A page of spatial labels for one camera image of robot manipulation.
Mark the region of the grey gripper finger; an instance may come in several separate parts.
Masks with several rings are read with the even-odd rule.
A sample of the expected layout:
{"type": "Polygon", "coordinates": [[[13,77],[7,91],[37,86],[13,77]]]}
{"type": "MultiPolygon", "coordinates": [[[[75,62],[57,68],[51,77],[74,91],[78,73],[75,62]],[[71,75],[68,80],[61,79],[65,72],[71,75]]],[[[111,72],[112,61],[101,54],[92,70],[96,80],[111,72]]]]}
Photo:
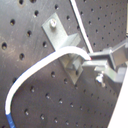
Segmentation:
{"type": "Polygon", "coordinates": [[[128,39],[123,40],[114,47],[90,53],[90,56],[92,59],[107,59],[111,67],[117,67],[128,61],[128,39]]]}
{"type": "Polygon", "coordinates": [[[126,68],[120,67],[118,71],[112,69],[106,60],[102,61],[85,61],[82,64],[83,67],[93,67],[93,72],[96,74],[95,80],[102,86],[105,86],[105,82],[108,82],[111,88],[119,93],[120,88],[118,84],[122,84],[126,68]]]}

